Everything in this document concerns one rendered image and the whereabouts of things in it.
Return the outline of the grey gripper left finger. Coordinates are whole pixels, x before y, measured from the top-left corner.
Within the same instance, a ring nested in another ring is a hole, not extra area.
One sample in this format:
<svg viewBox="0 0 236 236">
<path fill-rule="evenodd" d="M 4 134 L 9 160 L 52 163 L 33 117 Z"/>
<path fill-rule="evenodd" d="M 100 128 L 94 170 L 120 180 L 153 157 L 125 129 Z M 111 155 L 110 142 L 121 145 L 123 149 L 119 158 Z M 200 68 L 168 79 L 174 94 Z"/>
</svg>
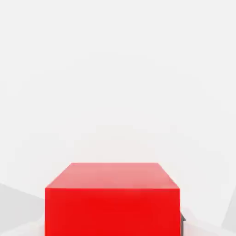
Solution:
<svg viewBox="0 0 236 236">
<path fill-rule="evenodd" d="M 20 226 L 17 236 L 45 236 L 45 220 L 41 218 Z"/>
</svg>

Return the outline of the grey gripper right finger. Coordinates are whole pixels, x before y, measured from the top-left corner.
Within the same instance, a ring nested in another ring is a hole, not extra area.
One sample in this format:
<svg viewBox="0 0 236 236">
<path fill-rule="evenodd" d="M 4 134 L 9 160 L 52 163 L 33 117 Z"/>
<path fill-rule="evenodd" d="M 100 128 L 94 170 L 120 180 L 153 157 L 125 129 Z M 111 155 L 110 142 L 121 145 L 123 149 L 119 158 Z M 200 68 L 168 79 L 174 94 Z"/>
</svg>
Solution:
<svg viewBox="0 0 236 236">
<path fill-rule="evenodd" d="M 217 234 L 187 221 L 181 213 L 180 236 L 217 236 Z"/>
</svg>

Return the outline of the small red cube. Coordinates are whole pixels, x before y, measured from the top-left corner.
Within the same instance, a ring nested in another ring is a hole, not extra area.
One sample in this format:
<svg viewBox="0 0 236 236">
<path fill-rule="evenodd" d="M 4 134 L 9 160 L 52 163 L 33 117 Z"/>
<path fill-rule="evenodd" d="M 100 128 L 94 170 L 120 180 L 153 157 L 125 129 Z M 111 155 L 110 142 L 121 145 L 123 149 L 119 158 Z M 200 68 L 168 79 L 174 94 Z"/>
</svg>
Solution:
<svg viewBox="0 0 236 236">
<path fill-rule="evenodd" d="M 45 236 L 180 236 L 180 219 L 157 163 L 72 163 L 45 189 Z"/>
</svg>

